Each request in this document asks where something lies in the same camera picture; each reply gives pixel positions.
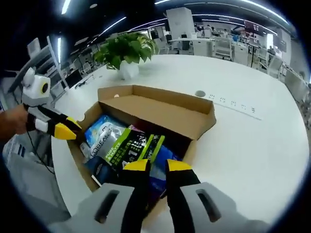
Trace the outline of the person's left hand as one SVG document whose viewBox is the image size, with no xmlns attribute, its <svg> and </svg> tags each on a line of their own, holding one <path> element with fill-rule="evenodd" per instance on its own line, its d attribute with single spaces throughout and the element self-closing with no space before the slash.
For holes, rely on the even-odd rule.
<svg viewBox="0 0 311 233">
<path fill-rule="evenodd" d="M 26 133 L 27 119 L 28 112 L 22 104 L 3 112 L 3 141 L 6 143 L 15 134 Z"/>
</svg>

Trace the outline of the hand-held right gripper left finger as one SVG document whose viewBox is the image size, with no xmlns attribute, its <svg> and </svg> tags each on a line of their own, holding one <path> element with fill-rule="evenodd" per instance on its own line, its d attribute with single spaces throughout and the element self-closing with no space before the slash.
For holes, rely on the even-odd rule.
<svg viewBox="0 0 311 233">
<path fill-rule="evenodd" d="M 150 160 L 128 163 L 118 184 L 104 183 L 75 215 L 48 226 L 51 233 L 139 233 L 148 201 Z"/>
</svg>

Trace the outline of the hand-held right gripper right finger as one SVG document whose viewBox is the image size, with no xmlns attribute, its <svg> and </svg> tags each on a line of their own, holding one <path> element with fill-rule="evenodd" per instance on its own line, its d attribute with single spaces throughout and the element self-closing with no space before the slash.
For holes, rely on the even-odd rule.
<svg viewBox="0 0 311 233">
<path fill-rule="evenodd" d="M 176 233 L 266 233 L 268 225 L 237 211 L 235 201 L 200 182 L 185 162 L 166 161 L 167 203 Z"/>
</svg>

